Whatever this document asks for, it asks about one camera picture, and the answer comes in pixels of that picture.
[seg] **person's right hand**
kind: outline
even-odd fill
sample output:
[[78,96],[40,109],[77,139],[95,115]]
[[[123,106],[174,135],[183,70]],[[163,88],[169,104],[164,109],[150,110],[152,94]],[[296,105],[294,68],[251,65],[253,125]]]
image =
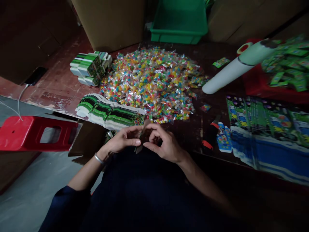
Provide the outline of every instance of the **person's right hand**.
[[[143,144],[144,147],[157,153],[161,158],[179,164],[190,155],[177,143],[172,132],[166,132],[159,124],[149,124],[147,129],[153,129],[149,136],[149,142]],[[158,139],[162,139],[162,145],[157,146]]]

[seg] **gray floor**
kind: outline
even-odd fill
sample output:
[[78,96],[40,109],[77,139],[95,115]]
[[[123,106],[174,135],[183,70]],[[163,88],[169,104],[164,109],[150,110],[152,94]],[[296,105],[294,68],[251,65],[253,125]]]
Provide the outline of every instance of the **gray floor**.
[[[17,111],[17,101],[0,96],[0,100]],[[16,113],[0,105],[0,126]],[[49,117],[49,110],[20,103],[21,115]],[[14,184],[0,196],[0,231],[38,231],[54,194],[81,169],[71,162],[68,152],[42,152]],[[93,191],[102,179],[102,173]]]

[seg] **table surface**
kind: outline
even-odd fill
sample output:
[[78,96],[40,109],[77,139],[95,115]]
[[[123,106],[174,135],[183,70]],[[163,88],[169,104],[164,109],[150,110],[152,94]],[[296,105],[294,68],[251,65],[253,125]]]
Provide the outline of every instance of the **table surface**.
[[[205,74],[210,77],[213,77],[222,69],[216,68],[212,63],[222,57],[233,60],[236,57],[235,51],[238,49],[238,47],[224,43],[183,45],[143,42],[113,52],[111,55],[115,59],[118,52],[126,54],[144,46],[160,46],[166,50],[176,50],[179,54],[185,54],[191,59],[196,60],[204,69]],[[48,71],[35,86],[29,86],[25,90],[21,101],[66,115],[78,117],[75,108],[82,97],[86,94],[99,93],[100,91],[97,87],[89,87],[81,84],[77,80],[77,77],[70,71],[70,62],[76,57],[76,55],[78,53],[88,52],[93,52],[93,49],[84,30],[80,28],[79,32],[68,40],[57,51],[57,53],[48,60],[44,65],[44,67],[48,68]],[[18,99],[24,87],[25,85],[19,86],[0,77],[0,95],[2,96]],[[204,94],[201,88],[195,89],[194,91],[198,95],[197,100],[193,100],[196,113],[190,115],[190,120],[188,121],[175,121],[173,125],[164,124],[164,127],[175,134],[178,142],[183,148],[188,151],[201,153],[203,132],[207,130],[207,127],[217,114],[221,114],[220,121],[223,122],[224,125],[227,125],[228,127],[230,126],[225,96],[227,94],[232,94],[243,97],[245,91],[241,78],[236,79],[226,87],[211,95]],[[199,109],[204,104],[212,106],[207,113],[204,113]],[[218,147],[214,149],[212,154],[208,155],[246,166],[239,158],[234,157],[232,153],[220,152]]]

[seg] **red plastic stool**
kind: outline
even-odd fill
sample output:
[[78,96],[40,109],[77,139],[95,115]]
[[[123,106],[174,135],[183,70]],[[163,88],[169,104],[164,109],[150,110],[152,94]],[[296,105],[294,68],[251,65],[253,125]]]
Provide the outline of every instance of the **red plastic stool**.
[[[36,116],[12,116],[5,120],[0,128],[0,150],[9,151],[66,151],[70,149],[68,143],[76,122],[68,122]],[[46,127],[61,128],[56,143],[40,143]]]

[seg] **white cable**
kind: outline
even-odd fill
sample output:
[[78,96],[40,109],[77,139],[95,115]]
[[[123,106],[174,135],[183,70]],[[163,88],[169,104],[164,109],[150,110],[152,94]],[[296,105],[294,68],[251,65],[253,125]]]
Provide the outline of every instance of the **white cable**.
[[29,86],[29,85],[27,84],[26,87],[22,90],[22,92],[21,92],[20,95],[19,95],[18,102],[17,102],[17,110],[18,110],[18,112],[17,112],[16,110],[14,110],[13,108],[9,107],[8,105],[6,105],[2,100],[0,100],[0,105],[5,105],[6,107],[8,107],[8,108],[10,108],[11,110],[13,110],[13,111],[20,117],[20,119],[21,119],[22,121],[23,121],[23,119],[22,119],[22,117],[21,117],[21,115],[20,115],[20,112],[19,112],[19,101],[20,101],[20,98],[22,97],[24,91],[26,90],[26,88],[27,88],[28,86]]
[[23,93],[25,92],[26,88],[28,88],[28,84],[26,84],[26,87],[22,90],[22,92],[20,93],[19,95],[19,98],[18,98],[18,102],[17,102],[17,110],[18,110],[18,115],[20,117],[20,119],[23,121],[21,115],[20,115],[20,111],[19,111],[19,102],[20,102],[20,98],[22,97]]
[[0,105],[5,105],[6,107],[10,108],[11,110],[13,110],[17,115],[18,112],[16,110],[14,110],[13,108],[9,107],[8,105],[6,105],[3,101],[0,100]]

